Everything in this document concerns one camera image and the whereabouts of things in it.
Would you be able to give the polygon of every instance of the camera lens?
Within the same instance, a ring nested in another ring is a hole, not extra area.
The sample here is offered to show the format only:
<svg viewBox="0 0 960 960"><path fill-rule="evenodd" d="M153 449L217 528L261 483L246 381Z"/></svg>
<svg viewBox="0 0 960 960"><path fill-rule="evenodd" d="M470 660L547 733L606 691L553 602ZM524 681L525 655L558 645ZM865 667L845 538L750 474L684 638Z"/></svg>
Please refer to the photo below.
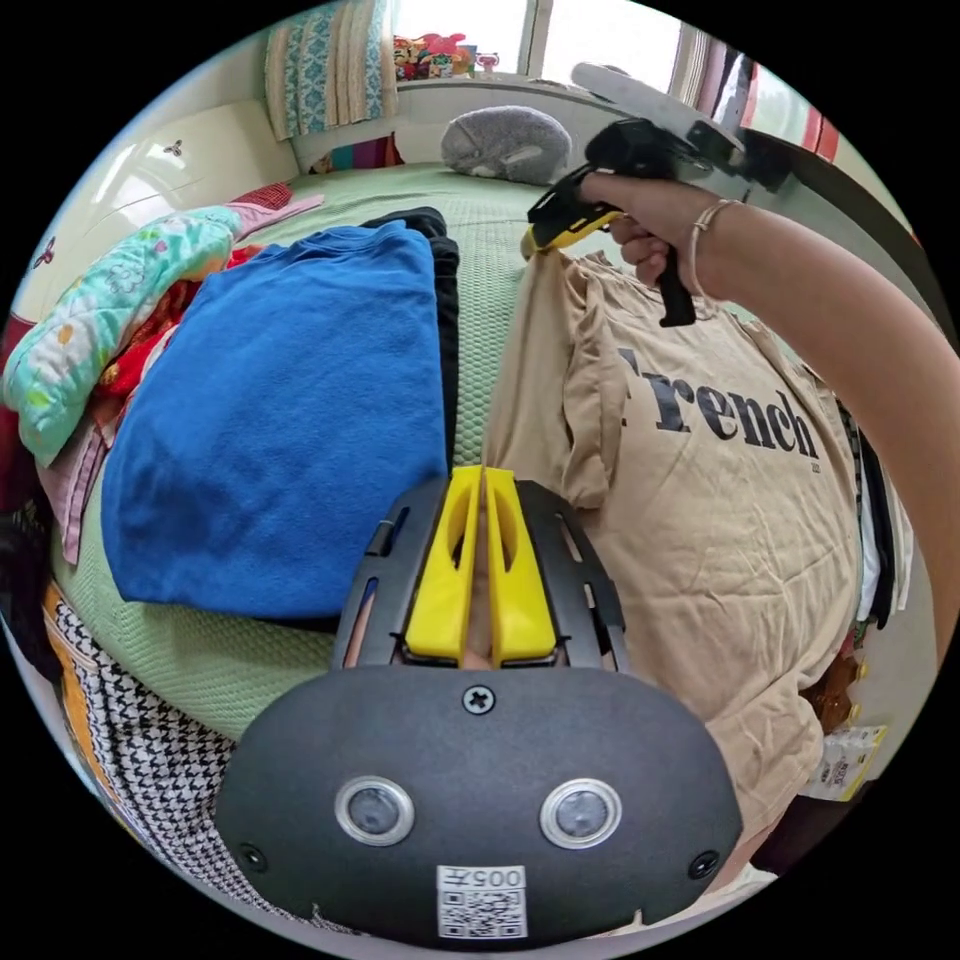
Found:
<svg viewBox="0 0 960 960"><path fill-rule="evenodd" d="M396 827L400 808L396 800L382 787L364 787L347 804L350 822L364 833L383 836Z"/></svg>
<svg viewBox="0 0 960 960"><path fill-rule="evenodd" d="M582 850L610 837L622 813L613 787L600 780L570 780L544 800L540 829L554 846Z"/></svg>
<svg viewBox="0 0 960 960"><path fill-rule="evenodd" d="M337 823L347 836L371 847L399 843L413 829L413 801L383 777L357 777L344 784L334 802Z"/></svg>

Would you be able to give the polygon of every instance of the window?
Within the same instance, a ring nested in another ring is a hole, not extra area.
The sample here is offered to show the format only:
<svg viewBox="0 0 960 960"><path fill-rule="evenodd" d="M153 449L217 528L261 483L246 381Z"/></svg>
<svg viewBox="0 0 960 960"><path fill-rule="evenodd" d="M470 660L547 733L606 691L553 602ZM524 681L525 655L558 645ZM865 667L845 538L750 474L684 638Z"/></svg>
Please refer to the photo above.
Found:
<svg viewBox="0 0 960 960"><path fill-rule="evenodd" d="M667 93L683 24L630 0L553 0L540 75L570 82L584 61L616 67Z"/></svg>
<svg viewBox="0 0 960 960"><path fill-rule="evenodd" d="M588 60L616 67L664 93L688 99L699 77L702 34L632 0L394 0L394 32L466 35L478 53L500 58L497 72L569 83ZM682 42L684 31L687 42Z"/></svg>
<svg viewBox="0 0 960 960"><path fill-rule="evenodd" d="M497 68L519 73L527 5L524 0L396 0L393 32L415 39L425 33L466 34L478 53L495 53Z"/></svg>

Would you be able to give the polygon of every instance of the blue folded shirt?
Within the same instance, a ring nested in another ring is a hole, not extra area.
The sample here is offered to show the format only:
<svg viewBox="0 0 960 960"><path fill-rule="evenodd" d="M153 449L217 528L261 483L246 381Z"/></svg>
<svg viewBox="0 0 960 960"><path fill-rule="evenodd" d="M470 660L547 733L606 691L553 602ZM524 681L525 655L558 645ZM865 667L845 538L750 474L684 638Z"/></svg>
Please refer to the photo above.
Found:
<svg viewBox="0 0 960 960"><path fill-rule="evenodd" d="M429 242L327 230L204 281L104 466L107 561L125 600L335 616L394 499L445 472Z"/></svg>

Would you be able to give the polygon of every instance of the bracelet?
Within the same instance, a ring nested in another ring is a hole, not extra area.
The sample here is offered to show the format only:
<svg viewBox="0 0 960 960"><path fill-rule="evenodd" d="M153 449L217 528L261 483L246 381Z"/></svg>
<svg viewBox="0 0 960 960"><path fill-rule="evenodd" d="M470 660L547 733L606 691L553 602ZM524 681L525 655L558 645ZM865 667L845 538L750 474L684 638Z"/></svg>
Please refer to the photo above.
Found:
<svg viewBox="0 0 960 960"><path fill-rule="evenodd" d="M690 234L690 281L694 291L707 306L708 316L713 316L717 311L717 304L712 297L708 297L700 285L700 278L697 276L697 241L700 234L706 233L710 229L713 218L724 208L733 203L739 203L739 200L718 200L712 206L707 207L703 213L693 222L693 232Z"/></svg>

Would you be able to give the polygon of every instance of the label sticker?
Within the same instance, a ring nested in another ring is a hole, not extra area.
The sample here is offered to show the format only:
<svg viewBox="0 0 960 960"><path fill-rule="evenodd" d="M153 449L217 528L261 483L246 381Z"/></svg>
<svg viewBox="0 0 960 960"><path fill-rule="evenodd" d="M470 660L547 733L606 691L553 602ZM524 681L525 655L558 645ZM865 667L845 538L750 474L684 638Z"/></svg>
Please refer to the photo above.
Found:
<svg viewBox="0 0 960 960"><path fill-rule="evenodd" d="M437 924L453 940L527 936L523 867L437 867Z"/></svg>

